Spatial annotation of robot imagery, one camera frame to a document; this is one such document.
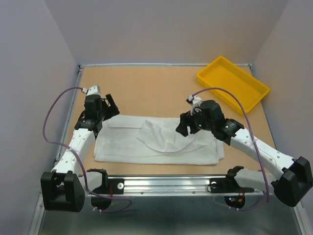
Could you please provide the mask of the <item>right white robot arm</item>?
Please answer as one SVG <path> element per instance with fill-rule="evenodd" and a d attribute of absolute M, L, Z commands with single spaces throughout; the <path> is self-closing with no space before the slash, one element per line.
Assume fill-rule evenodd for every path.
<path fill-rule="evenodd" d="M 210 185 L 211 192 L 258 189 L 274 194 L 287 206 L 295 207 L 313 187 L 307 159 L 283 154 L 251 135 L 241 123 L 225 118 L 219 104 L 213 100 L 202 101 L 198 96 L 189 96 L 186 101 L 191 110 L 180 115 L 176 132 L 187 137 L 199 131 L 209 131 L 215 139 L 247 154 L 260 163 L 261 169 L 269 171 L 266 174 L 236 166 L 223 180 Z"/>

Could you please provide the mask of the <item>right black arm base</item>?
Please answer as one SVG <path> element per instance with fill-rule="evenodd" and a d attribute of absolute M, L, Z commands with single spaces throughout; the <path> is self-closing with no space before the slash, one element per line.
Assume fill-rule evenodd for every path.
<path fill-rule="evenodd" d="M 207 185 L 207 190 L 211 193 L 252 193 L 255 190 L 252 188 L 243 188 L 239 186 L 235 180 L 227 178 L 212 178 Z"/>

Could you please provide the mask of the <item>white long sleeve shirt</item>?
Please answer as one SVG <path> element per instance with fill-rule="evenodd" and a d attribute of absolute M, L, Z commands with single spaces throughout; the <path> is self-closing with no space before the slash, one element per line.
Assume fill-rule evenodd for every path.
<path fill-rule="evenodd" d="M 216 165 L 224 145 L 210 132 L 176 132 L 178 118 L 117 115 L 103 122 L 94 148 L 98 162 L 149 165 Z"/>

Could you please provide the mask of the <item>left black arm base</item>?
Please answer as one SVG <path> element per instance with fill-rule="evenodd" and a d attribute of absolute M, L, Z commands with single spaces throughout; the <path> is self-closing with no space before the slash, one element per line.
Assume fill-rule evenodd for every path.
<path fill-rule="evenodd" d="M 125 180 L 123 178 L 109 178 L 92 192 L 97 194 L 122 195 L 124 194 L 124 185 Z"/>

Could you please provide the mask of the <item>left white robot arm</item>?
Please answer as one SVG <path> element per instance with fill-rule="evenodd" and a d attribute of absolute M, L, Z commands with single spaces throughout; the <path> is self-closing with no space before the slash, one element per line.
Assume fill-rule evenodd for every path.
<path fill-rule="evenodd" d="M 103 122 L 118 115 L 119 109 L 111 94 L 88 94 L 73 131 L 70 144 L 60 145 L 66 150 L 50 172 L 41 176 L 44 207 L 47 211 L 80 212 L 85 197 L 96 190 L 109 187 L 104 169 L 85 170 L 83 158 L 95 143 Z"/>

